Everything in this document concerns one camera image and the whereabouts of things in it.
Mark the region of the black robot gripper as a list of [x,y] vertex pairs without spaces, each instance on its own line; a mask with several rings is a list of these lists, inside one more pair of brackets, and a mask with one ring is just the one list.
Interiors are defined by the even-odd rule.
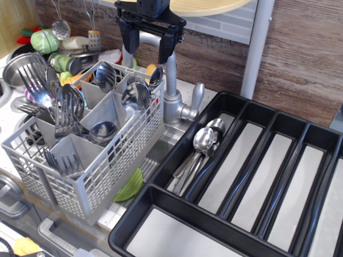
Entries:
[[139,32],[161,37],[159,64],[165,64],[173,54],[178,40],[184,39],[187,22],[171,12],[170,1],[116,1],[117,22],[125,50],[134,54],[139,47]]

